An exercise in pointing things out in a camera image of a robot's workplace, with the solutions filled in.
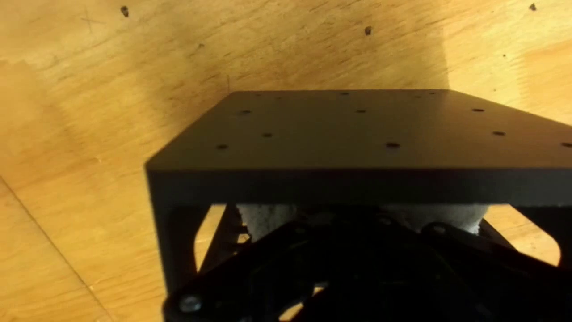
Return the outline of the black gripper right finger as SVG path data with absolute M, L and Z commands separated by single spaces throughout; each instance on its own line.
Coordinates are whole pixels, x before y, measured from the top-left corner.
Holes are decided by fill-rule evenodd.
M 572 322 L 570 273 L 432 222 L 297 227 L 322 289 L 297 322 Z

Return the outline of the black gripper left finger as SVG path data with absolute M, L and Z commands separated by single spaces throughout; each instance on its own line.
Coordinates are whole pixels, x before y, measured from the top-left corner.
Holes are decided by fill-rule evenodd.
M 186 277 L 164 300 L 164 322 L 334 322 L 330 225 L 284 223 Z

